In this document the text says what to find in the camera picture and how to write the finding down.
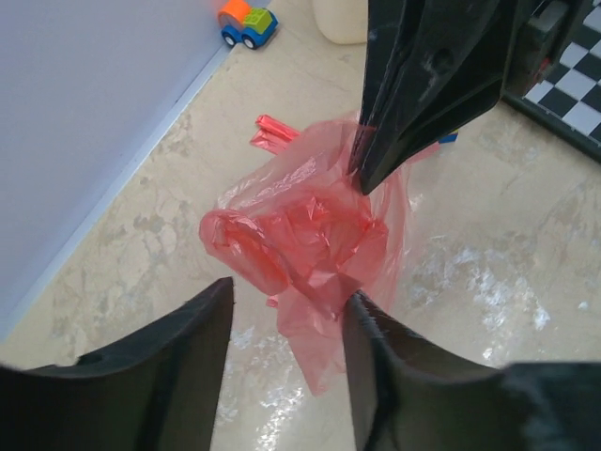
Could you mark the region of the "red plastic trash bag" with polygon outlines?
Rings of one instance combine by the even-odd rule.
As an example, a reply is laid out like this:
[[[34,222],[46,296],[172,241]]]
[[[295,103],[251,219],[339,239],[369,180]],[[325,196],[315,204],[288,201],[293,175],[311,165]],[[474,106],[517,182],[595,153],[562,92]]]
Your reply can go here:
[[[207,253],[266,294],[314,394],[345,366],[342,316],[365,292],[390,310],[408,251],[410,167],[352,184],[356,115],[312,124],[223,193],[199,225]]]

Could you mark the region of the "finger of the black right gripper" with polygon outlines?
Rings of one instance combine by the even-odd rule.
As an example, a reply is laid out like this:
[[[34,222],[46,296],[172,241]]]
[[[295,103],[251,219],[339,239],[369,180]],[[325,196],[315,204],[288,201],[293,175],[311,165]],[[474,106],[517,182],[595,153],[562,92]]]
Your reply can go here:
[[[349,171],[362,168],[368,149],[383,121],[384,109],[392,87],[397,64],[395,53],[403,52],[401,26],[406,1],[369,1],[367,47],[362,89],[360,128],[355,136]]]

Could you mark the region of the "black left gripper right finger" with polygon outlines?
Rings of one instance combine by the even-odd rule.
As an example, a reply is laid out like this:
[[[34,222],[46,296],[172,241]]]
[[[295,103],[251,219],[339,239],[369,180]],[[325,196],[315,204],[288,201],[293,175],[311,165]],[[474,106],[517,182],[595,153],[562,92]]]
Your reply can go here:
[[[347,301],[344,351],[359,450],[597,450],[600,364],[479,365],[378,308]]]

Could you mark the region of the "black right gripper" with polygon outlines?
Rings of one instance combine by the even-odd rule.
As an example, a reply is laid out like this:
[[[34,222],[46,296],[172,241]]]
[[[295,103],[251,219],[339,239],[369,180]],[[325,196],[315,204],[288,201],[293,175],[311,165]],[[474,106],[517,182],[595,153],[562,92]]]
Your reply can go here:
[[[505,77],[503,92],[518,97],[545,80],[590,11],[584,0],[519,1],[517,10],[514,1],[406,2],[403,52],[391,59],[397,73],[360,169],[363,194],[491,109]]]

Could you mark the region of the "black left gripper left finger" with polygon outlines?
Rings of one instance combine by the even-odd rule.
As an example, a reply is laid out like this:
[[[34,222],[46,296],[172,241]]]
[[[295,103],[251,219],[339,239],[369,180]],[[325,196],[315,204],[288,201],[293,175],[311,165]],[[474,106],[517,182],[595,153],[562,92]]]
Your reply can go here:
[[[2,366],[2,449],[208,450],[233,310],[225,277],[74,365]]]

